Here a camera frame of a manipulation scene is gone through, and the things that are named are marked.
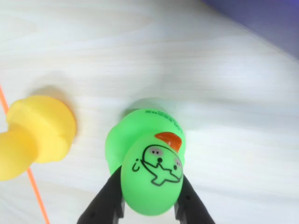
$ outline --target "toy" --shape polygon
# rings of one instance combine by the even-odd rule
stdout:
[[[105,145],[110,173],[120,166],[127,204],[143,215],[160,215],[176,202],[183,184],[185,136],[165,112],[139,109],[109,132]]]
[[[8,131],[0,133],[0,180],[17,177],[33,162],[63,159],[76,134],[69,108],[47,96],[14,102],[6,120]]]
[[[109,132],[106,146],[111,177],[77,224],[117,224],[125,201],[144,215],[171,206],[181,224],[215,224],[185,175],[185,136],[170,115],[139,109]]]

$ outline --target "orange beak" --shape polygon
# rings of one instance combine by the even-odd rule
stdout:
[[[173,148],[177,153],[182,145],[182,140],[175,133],[172,132],[162,132],[155,135],[157,139],[166,142],[171,148]]]

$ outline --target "green rubber duck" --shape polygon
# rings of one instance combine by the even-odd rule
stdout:
[[[185,135],[169,114],[156,109],[131,112],[109,132],[105,155],[111,174],[121,166],[121,190],[136,212],[160,215],[177,201]]]

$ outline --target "drawn eye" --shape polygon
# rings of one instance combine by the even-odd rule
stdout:
[[[162,156],[163,155],[163,151],[161,149],[157,148],[157,147],[151,147],[150,152],[155,156]]]
[[[178,158],[176,158],[176,160],[175,160],[175,165],[178,167],[182,167],[182,163]]]

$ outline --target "yellow toy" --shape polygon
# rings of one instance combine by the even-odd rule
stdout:
[[[33,162],[62,160],[76,134],[76,121],[69,108],[47,96],[14,102],[6,121],[8,131],[0,133],[1,181],[17,177]]]

